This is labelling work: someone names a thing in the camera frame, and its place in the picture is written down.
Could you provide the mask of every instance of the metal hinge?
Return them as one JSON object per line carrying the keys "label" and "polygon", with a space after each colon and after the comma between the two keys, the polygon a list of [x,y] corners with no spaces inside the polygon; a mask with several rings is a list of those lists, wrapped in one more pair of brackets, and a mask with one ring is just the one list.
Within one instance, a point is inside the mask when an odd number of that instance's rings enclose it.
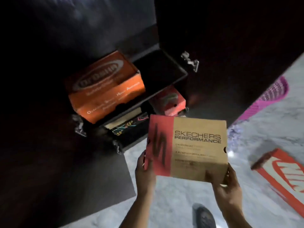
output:
{"label": "metal hinge", "polygon": [[187,62],[187,64],[193,66],[193,71],[194,72],[197,72],[197,70],[199,68],[199,61],[197,59],[195,59],[194,61],[191,61],[190,58],[189,58],[189,53],[187,51],[182,53],[181,57]]}

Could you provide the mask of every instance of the white marble floor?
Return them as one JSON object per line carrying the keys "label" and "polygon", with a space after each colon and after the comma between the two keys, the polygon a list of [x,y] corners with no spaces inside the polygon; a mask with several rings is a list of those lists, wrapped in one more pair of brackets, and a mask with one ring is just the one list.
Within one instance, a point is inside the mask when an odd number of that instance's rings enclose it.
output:
{"label": "white marble floor", "polygon": [[[262,176],[250,170],[253,161],[274,147],[283,148],[304,164],[304,55],[284,75],[290,86],[288,96],[239,124],[242,132],[237,145],[228,147],[229,162],[243,189],[245,217],[256,228],[300,228],[304,224],[304,218],[274,193]],[[145,146],[146,141],[142,141],[125,153],[134,185],[136,161]],[[119,227],[134,200],[99,211],[65,228]],[[227,227],[209,183],[170,177],[157,178],[149,227],[192,227],[193,203],[206,206],[213,213],[218,228]]]}

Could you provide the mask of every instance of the orange shoe box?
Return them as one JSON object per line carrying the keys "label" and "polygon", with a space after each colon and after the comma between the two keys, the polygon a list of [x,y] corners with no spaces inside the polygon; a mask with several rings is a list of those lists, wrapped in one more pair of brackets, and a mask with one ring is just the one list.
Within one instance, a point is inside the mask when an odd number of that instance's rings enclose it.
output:
{"label": "orange shoe box", "polygon": [[140,71],[118,51],[68,77],[65,86],[74,110],[91,123],[145,92]]}

